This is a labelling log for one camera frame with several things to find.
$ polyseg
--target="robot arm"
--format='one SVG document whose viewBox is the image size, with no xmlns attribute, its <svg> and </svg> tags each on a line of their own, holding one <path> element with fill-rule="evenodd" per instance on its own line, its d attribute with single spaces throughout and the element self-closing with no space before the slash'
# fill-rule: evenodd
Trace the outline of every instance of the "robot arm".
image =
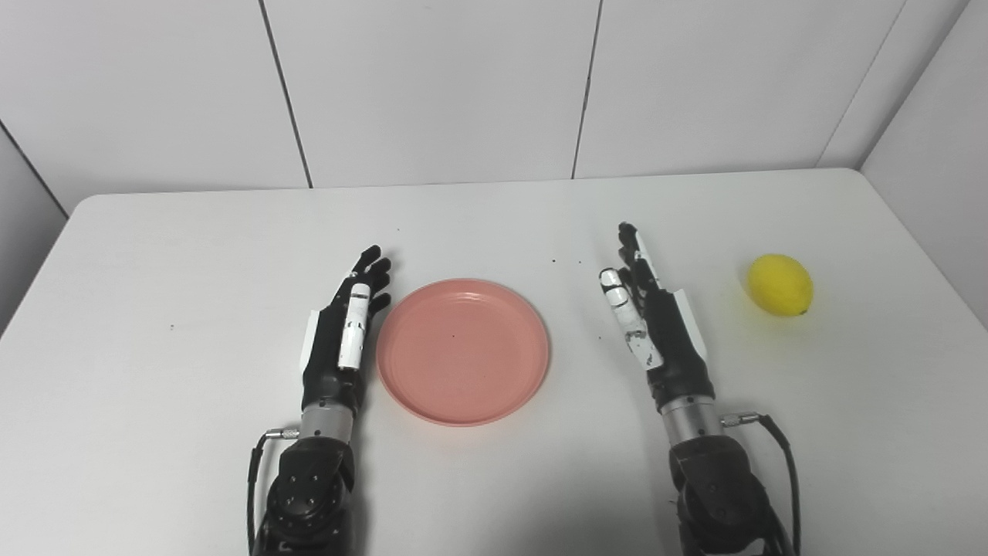
<svg viewBox="0 0 988 556">
<path fill-rule="evenodd" d="M 744 448 L 724 434 L 706 347 L 685 292 L 662 288 L 634 226 L 621 224 L 618 238 L 624 267 L 602 271 L 601 288 L 645 371 L 669 436 L 684 554 L 740 552 L 757 539 L 765 540 L 765 554 L 793 554 Z M 742 424 L 750 416 L 761 417 L 724 422 Z"/>
<path fill-rule="evenodd" d="M 390 296 L 379 292 L 390 281 L 391 262 L 380 256 L 376 245 L 364 251 L 333 301 L 309 321 L 301 427 L 297 441 L 279 460 L 256 541 L 253 530 L 248 531 L 252 556 L 350 551 L 349 497 L 356 480 L 350 436 L 364 402 L 364 339 L 369 320 L 390 303 Z M 277 430 L 269 433 L 286 437 Z M 251 478 L 256 477 L 258 450 Z"/>
</svg>

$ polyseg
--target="lemon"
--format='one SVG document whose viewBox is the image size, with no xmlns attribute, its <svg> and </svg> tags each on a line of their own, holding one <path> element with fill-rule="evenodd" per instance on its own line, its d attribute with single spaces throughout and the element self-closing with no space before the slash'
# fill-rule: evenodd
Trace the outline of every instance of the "lemon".
<svg viewBox="0 0 988 556">
<path fill-rule="evenodd" d="M 762 309 L 781 317 L 802 315 L 813 301 L 813 280 L 796 259 L 762 255 L 748 268 L 748 290 Z"/>
</svg>

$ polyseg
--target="pink plate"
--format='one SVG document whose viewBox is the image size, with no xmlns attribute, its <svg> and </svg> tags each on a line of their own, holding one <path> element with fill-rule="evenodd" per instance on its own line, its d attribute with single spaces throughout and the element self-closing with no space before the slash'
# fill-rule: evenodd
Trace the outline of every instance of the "pink plate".
<svg viewBox="0 0 988 556">
<path fill-rule="evenodd" d="M 416 290 L 388 315 L 377 341 L 388 393 L 413 414 L 450 426 L 484 424 L 523 406 L 548 359 L 532 306 L 483 280 Z"/>
</svg>

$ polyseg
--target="cable connector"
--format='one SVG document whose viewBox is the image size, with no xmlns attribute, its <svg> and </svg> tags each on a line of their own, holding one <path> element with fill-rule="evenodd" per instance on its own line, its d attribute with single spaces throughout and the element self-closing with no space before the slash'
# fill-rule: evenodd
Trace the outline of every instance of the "cable connector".
<svg viewBox="0 0 988 556">
<path fill-rule="evenodd" d="M 295 440 L 298 438 L 297 428 L 269 428 L 267 432 L 264 433 L 264 437 L 268 439 L 281 439 L 281 440 Z"/>
<path fill-rule="evenodd" d="M 724 428 L 728 428 L 728 427 L 731 427 L 731 426 L 739 426 L 741 424 L 749 424 L 749 423 L 752 423 L 752 422 L 758 422 L 760 418 L 762 418 L 762 416 L 759 415 L 756 412 L 743 412 L 743 413 L 740 413 L 740 414 L 727 414 L 725 416 L 720 416 L 720 424 Z"/>
</svg>

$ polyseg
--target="silver cylinder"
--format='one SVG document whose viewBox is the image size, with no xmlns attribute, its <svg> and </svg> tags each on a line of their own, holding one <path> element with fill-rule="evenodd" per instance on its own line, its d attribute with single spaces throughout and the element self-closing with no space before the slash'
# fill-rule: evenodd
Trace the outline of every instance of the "silver cylinder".
<svg viewBox="0 0 988 556">
<path fill-rule="evenodd" d="M 354 430 L 354 412 L 333 402 L 313 402 L 302 410 L 299 438 L 326 436 L 350 442 Z"/>
<path fill-rule="evenodd" d="M 724 433 L 713 398 L 709 396 L 681 396 L 662 406 L 659 413 L 662 414 L 671 446 L 701 436 Z"/>
</svg>

